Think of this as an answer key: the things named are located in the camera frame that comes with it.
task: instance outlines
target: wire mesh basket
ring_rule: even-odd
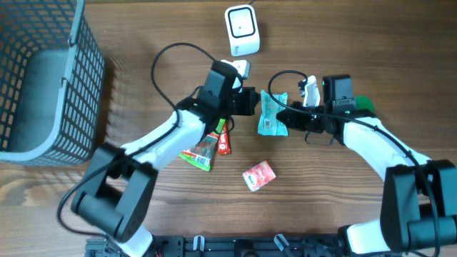
[[[1,0],[0,161],[90,158],[104,69],[84,0]]]

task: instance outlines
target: teal snack bag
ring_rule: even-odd
[[[273,94],[281,103],[287,104],[287,93]],[[262,114],[258,122],[257,133],[264,136],[288,136],[287,127],[276,119],[276,114],[285,108],[271,99],[264,90],[261,92]]]

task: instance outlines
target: small red box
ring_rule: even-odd
[[[243,178],[251,191],[257,191],[276,177],[266,161],[255,165],[243,173]]]

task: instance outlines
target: red snack package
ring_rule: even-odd
[[[227,133],[227,123],[222,127],[221,136],[219,137],[218,153],[220,155],[231,153],[229,144],[229,133]]]
[[[251,191],[257,191],[276,177],[266,161],[255,165],[243,173],[243,178]]]

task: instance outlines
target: wooden table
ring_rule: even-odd
[[[224,12],[229,1],[87,4],[86,17],[106,56],[97,141],[133,141],[171,115],[151,85],[150,67],[168,44],[186,41],[233,60]],[[247,86],[266,89],[284,69],[350,74],[355,95],[369,97],[383,124],[431,158],[457,163],[456,3],[407,1],[267,1],[254,4],[261,35]],[[167,51],[156,70],[175,103],[201,85],[211,62],[187,47]],[[300,101],[297,76],[276,92]],[[378,218],[382,180],[339,145],[309,146],[304,133],[257,134],[261,114],[235,117],[233,154],[216,156],[207,173],[177,158],[160,173],[146,227],[156,235],[253,236],[334,233]],[[267,160],[277,179],[251,193],[241,174]],[[82,256],[85,238],[55,221],[59,199],[84,174],[73,168],[0,164],[0,255]],[[88,228],[68,210],[73,227]],[[442,256],[457,255],[446,247]]]

